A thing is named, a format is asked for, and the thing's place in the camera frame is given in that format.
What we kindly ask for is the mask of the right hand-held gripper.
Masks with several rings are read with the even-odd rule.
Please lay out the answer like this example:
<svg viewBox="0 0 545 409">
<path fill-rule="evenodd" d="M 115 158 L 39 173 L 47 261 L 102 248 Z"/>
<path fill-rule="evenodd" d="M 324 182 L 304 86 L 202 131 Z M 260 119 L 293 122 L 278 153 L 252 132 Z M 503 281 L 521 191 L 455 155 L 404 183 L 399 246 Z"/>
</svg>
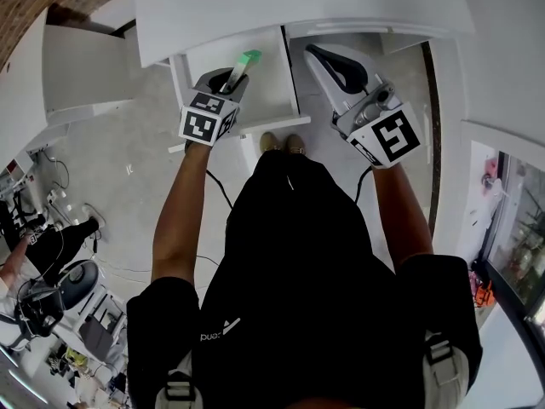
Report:
<svg viewBox="0 0 545 409">
<path fill-rule="evenodd" d="M 412 105 L 368 55 L 340 44 L 310 43 L 304 59 L 331 105 L 332 128 L 372 166 L 390 168 L 422 146 Z"/>
</svg>

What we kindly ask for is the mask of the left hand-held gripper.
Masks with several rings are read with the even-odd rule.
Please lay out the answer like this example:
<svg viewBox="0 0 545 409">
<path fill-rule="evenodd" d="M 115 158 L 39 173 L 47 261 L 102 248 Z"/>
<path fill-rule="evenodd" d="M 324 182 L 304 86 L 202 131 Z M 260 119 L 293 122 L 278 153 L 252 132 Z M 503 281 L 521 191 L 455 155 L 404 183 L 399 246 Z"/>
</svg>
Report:
<svg viewBox="0 0 545 409">
<path fill-rule="evenodd" d="M 199 78 L 181 107 L 179 136 L 212 147 L 237 122 L 240 102 L 249 84 L 248 63 L 216 69 Z"/>
</svg>

